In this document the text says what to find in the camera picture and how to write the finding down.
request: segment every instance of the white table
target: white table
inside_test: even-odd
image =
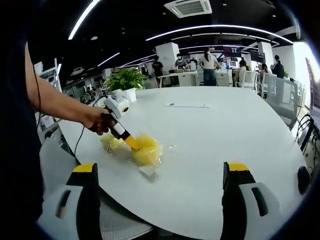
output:
[[[76,156],[98,163],[99,184],[145,221],[196,239],[218,240],[223,229],[223,163],[248,166],[257,182],[277,197],[289,217],[301,202],[297,171],[305,160],[294,137],[273,109],[252,90],[237,87],[169,87],[139,90],[121,119],[134,136],[148,133],[165,147],[162,165],[149,182],[130,161],[116,159],[85,129]],[[169,103],[211,108],[164,107]],[[62,121],[74,149],[82,126]]]
[[[198,72],[197,71],[185,71],[185,72],[170,73],[167,75],[158,76],[157,78],[161,79],[160,88],[162,86],[163,78],[168,78],[168,77],[178,77],[180,87],[196,86]]]

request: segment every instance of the desk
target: desk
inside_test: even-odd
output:
[[[177,72],[170,73],[163,76],[158,76],[161,79],[160,87],[162,86],[162,79],[167,77],[178,77],[180,87],[189,87],[189,86],[197,86],[197,71],[185,71],[185,72]]]
[[[105,152],[99,136],[85,129],[76,157],[98,164],[99,184],[145,221],[195,239],[218,240],[223,229],[223,163],[246,164],[257,182],[277,197],[289,217],[301,202],[297,171],[305,160],[276,112],[252,90],[238,87],[167,87],[139,90],[121,123],[133,135],[148,133],[174,145],[161,156],[153,183],[128,161]],[[164,107],[169,103],[210,108]],[[75,149],[82,125],[61,121]]]

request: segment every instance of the ceiling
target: ceiling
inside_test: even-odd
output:
[[[146,41],[153,36],[176,29],[200,25],[240,25],[276,33],[293,24],[289,16],[269,0],[210,0],[212,14],[178,18],[164,7],[171,0],[118,1],[100,0],[86,17],[72,40],[68,40],[78,18],[91,0],[47,0],[38,11],[29,35],[32,61],[42,61],[44,68],[53,58],[62,63],[60,80],[63,85],[73,68],[89,69],[120,52],[101,68],[121,66],[154,54],[155,46],[173,38],[203,33],[236,33],[268,38],[268,34],[235,28],[200,28],[168,34]],[[294,41],[292,34],[288,39]],[[258,39],[232,35],[199,35],[173,40],[180,48],[202,45],[248,46]],[[281,45],[287,42],[275,38]]]

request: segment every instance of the white pot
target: white pot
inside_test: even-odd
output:
[[[123,91],[124,98],[129,101],[129,103],[135,102],[137,100],[136,88],[130,88]]]

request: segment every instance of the air conditioner vent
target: air conditioner vent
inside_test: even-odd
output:
[[[212,13],[209,0],[177,0],[164,6],[178,18]]]

